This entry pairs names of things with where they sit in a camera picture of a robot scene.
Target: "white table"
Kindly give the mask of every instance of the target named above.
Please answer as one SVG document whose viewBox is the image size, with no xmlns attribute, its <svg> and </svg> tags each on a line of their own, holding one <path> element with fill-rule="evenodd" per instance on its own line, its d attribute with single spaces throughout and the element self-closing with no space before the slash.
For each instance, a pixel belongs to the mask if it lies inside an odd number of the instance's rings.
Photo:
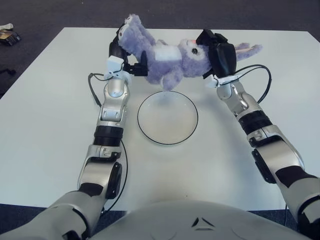
<svg viewBox="0 0 320 240">
<path fill-rule="evenodd" d="M 104 73 L 115 31 L 64 28 L 0 100 L 0 203 L 47 207 L 76 189 L 99 112 L 87 76 Z M 195 39 L 201 30 L 150 32 L 156 39 L 178 44 L 182 38 Z M 300 151 L 308 173 L 320 176 L 319 42 L 297 31 L 214 32 L 234 44 L 264 46 L 258 55 L 239 62 L 238 68 L 269 67 L 273 82 L 261 106 Z M 104 83 L 92 82 L 103 100 Z M 153 143 L 140 131 L 138 108 L 160 87 L 142 77 L 132 82 L 123 137 L 128 180 L 114 210 L 176 199 L 213 201 L 244 210 L 284 208 L 277 186 L 266 183 L 256 168 L 239 123 L 201 77 L 186 78 L 175 89 L 192 99 L 199 114 L 193 135 L 175 146 Z M 258 98 L 267 75 L 258 70 L 242 82 Z"/>
</svg>

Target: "glass plate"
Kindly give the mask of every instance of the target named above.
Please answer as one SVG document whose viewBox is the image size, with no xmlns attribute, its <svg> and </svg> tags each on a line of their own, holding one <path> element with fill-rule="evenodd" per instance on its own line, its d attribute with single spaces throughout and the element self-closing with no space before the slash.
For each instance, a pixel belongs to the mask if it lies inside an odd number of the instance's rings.
<svg viewBox="0 0 320 240">
<path fill-rule="evenodd" d="M 147 97 L 138 110 L 138 125 L 150 140 L 174 145 L 189 138 L 198 124 L 194 103 L 182 93 L 160 91 Z"/>
</svg>

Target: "purple stuffed bunny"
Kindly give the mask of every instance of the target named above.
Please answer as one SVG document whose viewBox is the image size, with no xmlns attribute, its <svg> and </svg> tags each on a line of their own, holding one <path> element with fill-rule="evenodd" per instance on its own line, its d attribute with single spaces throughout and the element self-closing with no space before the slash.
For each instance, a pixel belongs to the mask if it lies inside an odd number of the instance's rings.
<svg viewBox="0 0 320 240">
<path fill-rule="evenodd" d="M 167 45 L 163 40 L 156 40 L 143 27 L 137 15 L 130 15 L 125 25 L 118 32 L 119 45 L 138 61 L 143 51 L 148 64 L 147 81 L 161 84 L 165 91 L 175 88 L 183 77 L 202 76 L 211 69 L 208 47 L 197 45 L 195 40 L 181 40 L 178 46 Z M 236 48 L 237 60 L 248 58 L 258 53 L 262 46 L 250 48 L 248 43 Z"/>
</svg>

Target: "white fur patch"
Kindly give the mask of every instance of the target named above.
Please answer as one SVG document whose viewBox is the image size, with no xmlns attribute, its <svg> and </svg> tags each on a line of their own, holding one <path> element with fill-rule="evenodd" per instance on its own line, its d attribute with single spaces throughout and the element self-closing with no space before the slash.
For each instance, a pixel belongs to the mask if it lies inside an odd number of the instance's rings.
<svg viewBox="0 0 320 240">
<path fill-rule="evenodd" d="M 156 61 L 178 61 L 182 59 L 177 46 L 157 44 L 153 47 Z"/>
</svg>

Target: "gray carpet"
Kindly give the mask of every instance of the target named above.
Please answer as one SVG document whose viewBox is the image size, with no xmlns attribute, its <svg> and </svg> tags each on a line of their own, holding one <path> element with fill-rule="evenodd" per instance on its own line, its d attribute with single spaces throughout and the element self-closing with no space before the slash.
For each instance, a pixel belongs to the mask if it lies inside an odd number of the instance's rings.
<svg viewBox="0 0 320 240">
<path fill-rule="evenodd" d="M 0 5 L 0 25 L 13 23 L 22 37 L 12 47 L 0 45 L 0 70 L 17 71 L 13 77 L 0 75 L 0 98 L 63 27 L 117 28 L 130 13 L 140 15 L 147 28 L 295 30 L 320 41 L 319 0 L 3 0 Z M 42 210 L 0 204 L 0 233 Z M 254 213 L 284 223 L 284 210 Z M 104 215 L 96 230 L 123 214 Z M 287 226 L 297 228 L 290 213 Z"/>
</svg>

